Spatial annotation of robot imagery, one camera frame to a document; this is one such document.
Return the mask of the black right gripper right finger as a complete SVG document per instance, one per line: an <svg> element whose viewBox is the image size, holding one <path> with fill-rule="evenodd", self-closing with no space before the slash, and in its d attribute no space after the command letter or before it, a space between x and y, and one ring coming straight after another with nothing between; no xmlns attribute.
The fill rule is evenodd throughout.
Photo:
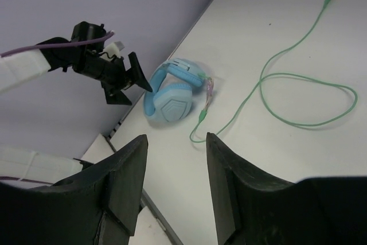
<svg viewBox="0 0 367 245"><path fill-rule="evenodd" d="M206 136L219 244L365 244L366 177L273 176Z"/></svg>

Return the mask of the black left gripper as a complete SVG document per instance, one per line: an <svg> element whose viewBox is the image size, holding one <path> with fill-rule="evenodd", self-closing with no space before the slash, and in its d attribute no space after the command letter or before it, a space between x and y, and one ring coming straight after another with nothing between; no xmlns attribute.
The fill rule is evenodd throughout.
<svg viewBox="0 0 367 245"><path fill-rule="evenodd" d="M101 82L107 104L131 106L132 101L123 90L130 88L132 83L148 92L153 89L135 52L128 54L131 77L121 57L105 52L104 43L113 35L114 32L106 31L103 24L80 22L73 28L71 41L76 45L68 51L68 60L75 72Z"/></svg>

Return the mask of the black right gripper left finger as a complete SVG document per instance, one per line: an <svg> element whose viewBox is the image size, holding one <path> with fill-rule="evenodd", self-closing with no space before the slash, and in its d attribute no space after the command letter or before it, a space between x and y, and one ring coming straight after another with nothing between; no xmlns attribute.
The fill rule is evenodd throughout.
<svg viewBox="0 0 367 245"><path fill-rule="evenodd" d="M2 244L127 244L135 233L148 139L51 186L1 185Z"/></svg>

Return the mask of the light blue headphones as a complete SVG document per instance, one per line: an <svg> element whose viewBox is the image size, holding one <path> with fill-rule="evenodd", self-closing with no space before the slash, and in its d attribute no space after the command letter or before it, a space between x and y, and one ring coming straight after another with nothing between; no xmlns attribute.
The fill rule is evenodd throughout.
<svg viewBox="0 0 367 245"><path fill-rule="evenodd" d="M182 120L190 112L195 88L206 86L204 112L207 112L214 82L195 62L174 58L155 70L150 85L153 90L143 98L145 117L155 123L171 123Z"/></svg>

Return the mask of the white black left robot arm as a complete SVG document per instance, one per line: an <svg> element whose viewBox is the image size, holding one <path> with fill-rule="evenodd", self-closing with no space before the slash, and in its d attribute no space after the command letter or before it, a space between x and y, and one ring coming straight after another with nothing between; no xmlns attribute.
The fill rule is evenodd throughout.
<svg viewBox="0 0 367 245"><path fill-rule="evenodd" d="M104 25L82 21L73 28L67 40L54 37L39 44L10 50L1 54L1 92L6 92L27 81L61 68L101 83L107 104L130 106L131 100L124 91L136 84L151 92L135 52L128 54L130 68L124 66L120 55L121 42L105 46L105 41L114 35Z"/></svg>

